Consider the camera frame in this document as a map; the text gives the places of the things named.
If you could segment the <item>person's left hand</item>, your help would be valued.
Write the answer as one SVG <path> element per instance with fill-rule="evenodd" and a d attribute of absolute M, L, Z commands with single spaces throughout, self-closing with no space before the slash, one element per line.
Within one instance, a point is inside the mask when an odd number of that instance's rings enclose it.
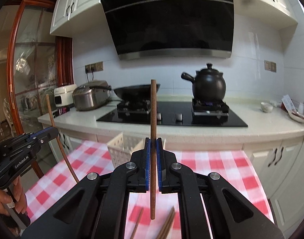
<path fill-rule="evenodd" d="M 27 210 L 27 199 L 26 195 L 24 193 L 22 184 L 21 184 L 21 179 L 20 177 L 17 177 L 13 181 L 13 197 L 15 198 L 15 211 L 19 214 L 25 214 Z M 13 202 L 13 199 L 11 196 L 9 196 L 5 191 L 0 189 L 0 214 L 9 216 L 10 214 L 8 211 L 5 209 L 4 204 L 10 204 Z"/>

